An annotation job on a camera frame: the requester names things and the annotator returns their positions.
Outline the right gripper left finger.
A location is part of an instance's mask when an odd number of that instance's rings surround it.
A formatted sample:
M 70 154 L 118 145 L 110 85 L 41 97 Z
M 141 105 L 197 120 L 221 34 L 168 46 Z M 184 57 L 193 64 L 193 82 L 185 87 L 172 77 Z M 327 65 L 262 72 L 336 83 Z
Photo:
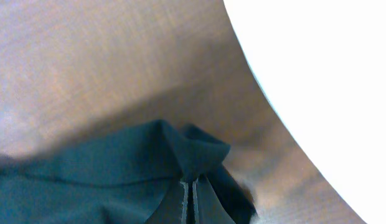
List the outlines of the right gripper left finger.
M 189 184 L 173 182 L 146 224 L 188 224 Z

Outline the black leggings red waistband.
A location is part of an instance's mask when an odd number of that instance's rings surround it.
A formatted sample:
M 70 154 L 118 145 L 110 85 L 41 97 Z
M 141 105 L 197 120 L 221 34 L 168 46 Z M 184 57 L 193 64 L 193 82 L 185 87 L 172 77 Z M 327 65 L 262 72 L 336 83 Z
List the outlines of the black leggings red waistband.
M 163 120 L 124 128 L 50 159 L 0 167 L 0 223 L 146 223 L 175 181 L 209 180 L 235 223 L 257 215 L 223 166 L 230 146 Z

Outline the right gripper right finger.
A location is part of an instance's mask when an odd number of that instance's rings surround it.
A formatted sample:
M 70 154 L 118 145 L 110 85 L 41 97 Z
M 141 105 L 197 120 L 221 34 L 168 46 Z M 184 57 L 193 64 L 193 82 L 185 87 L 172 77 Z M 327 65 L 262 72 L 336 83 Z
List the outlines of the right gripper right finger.
M 200 176 L 192 183 L 195 224 L 235 224 L 216 196 L 209 180 Z

